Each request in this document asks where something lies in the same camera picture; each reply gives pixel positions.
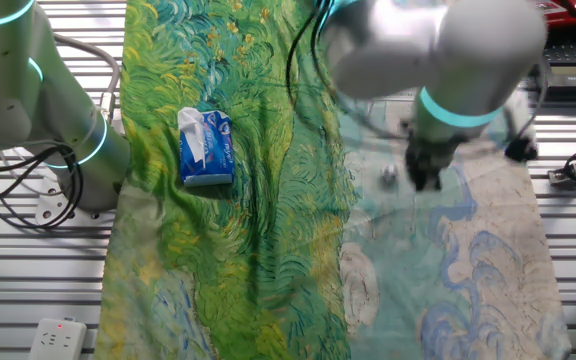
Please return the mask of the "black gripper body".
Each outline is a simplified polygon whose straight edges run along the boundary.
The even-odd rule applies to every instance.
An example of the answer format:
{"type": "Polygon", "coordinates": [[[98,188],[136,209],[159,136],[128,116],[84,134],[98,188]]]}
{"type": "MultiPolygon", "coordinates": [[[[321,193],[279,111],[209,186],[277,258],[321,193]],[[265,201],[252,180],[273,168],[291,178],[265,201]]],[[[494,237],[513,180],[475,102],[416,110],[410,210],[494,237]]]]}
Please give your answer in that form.
{"type": "Polygon", "coordinates": [[[453,136],[434,141],[412,135],[405,151],[405,166],[409,172],[437,171],[447,168],[464,139],[453,136]]]}

